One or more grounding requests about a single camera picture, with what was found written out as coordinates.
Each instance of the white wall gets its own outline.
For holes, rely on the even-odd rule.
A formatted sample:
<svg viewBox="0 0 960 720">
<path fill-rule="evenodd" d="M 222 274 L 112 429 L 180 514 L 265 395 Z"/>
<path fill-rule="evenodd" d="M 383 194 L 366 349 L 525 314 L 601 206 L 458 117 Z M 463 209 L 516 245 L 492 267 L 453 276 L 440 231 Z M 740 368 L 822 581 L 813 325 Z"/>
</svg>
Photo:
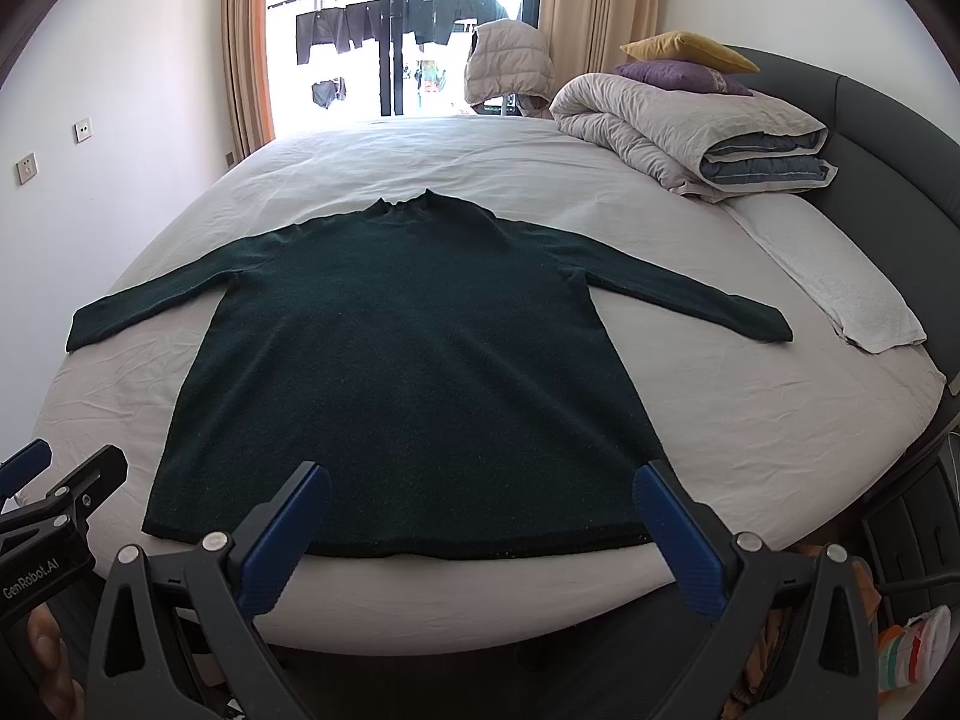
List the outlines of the white wall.
<svg viewBox="0 0 960 720">
<path fill-rule="evenodd" d="M 226 169 L 219 0 L 59 0 L 0 89 L 0 459 L 73 312 Z M 78 145 L 72 124 L 92 119 Z M 37 155 L 18 186 L 13 166 Z"/>
<path fill-rule="evenodd" d="M 689 29 L 851 76 L 960 141 L 960 84 L 905 0 L 661 0 Z"/>
</svg>

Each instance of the electrical socket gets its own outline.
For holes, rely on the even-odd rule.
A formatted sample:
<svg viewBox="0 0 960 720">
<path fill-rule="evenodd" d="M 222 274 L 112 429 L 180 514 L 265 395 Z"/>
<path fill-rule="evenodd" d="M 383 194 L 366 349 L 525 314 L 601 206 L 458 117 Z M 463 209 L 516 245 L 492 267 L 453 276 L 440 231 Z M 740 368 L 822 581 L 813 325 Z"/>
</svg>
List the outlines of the electrical socket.
<svg viewBox="0 0 960 720">
<path fill-rule="evenodd" d="M 37 158 L 32 151 L 16 163 L 16 174 L 20 176 L 21 185 L 37 175 Z"/>
<path fill-rule="evenodd" d="M 93 134 L 93 131 L 90 129 L 90 119 L 80 119 L 74 124 L 73 134 L 77 139 L 77 143 L 83 143 L 83 141 L 89 138 Z"/>
</svg>

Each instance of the bed sheet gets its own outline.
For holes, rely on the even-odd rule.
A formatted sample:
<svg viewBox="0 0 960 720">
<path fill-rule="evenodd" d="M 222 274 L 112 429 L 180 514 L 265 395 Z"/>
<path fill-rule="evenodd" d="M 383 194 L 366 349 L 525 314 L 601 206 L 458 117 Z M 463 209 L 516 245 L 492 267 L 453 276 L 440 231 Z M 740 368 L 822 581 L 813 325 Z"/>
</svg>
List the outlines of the bed sheet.
<svg viewBox="0 0 960 720">
<path fill-rule="evenodd" d="M 243 236 L 425 188 L 589 235 L 784 313 L 795 341 L 764 344 L 592 290 L 680 480 L 733 531 L 756 531 L 774 548 L 805 536 L 867 490 L 936 410 L 944 378 L 923 348 L 869 355 L 849 346 L 723 209 L 671 194 L 534 119 L 384 119 L 271 143 L 160 233 L 114 290 Z M 130 462 L 127 483 L 90 520 L 101 572 L 129 542 L 150 553 L 184 548 L 140 524 L 176 395 L 221 296 L 78 350 L 51 386 L 35 433 L 54 464 L 26 501 L 105 443 Z M 304 649 L 451 652 L 557 630 L 670 579 L 653 544 L 466 562 L 308 556 L 257 625 L 267 641 Z"/>
</svg>

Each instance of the leather headboard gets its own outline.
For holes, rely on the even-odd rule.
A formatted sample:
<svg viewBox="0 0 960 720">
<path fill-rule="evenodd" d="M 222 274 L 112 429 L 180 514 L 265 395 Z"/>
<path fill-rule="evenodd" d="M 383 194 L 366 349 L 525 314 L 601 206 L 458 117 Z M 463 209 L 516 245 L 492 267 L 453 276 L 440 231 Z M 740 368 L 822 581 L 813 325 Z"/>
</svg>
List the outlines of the leather headboard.
<svg viewBox="0 0 960 720">
<path fill-rule="evenodd" d="M 919 114 L 841 74 L 760 50 L 741 83 L 787 100 L 830 130 L 826 189 L 803 196 L 843 230 L 904 296 L 926 350 L 960 381 L 960 145 Z"/>
</svg>

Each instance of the folded blanket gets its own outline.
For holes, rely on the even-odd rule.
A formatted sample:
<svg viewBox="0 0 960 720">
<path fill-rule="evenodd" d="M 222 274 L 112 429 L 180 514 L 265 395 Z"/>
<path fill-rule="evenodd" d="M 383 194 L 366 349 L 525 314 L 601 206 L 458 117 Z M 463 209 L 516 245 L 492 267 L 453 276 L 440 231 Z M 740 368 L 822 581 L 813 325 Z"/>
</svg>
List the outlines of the folded blanket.
<svg viewBox="0 0 960 720">
<path fill-rule="evenodd" d="M 814 189 L 836 175 L 814 156 L 827 129 L 758 92 L 699 95 L 589 73 L 560 89 L 550 110 L 561 132 L 609 148 L 670 191 L 712 202 Z"/>
</svg>

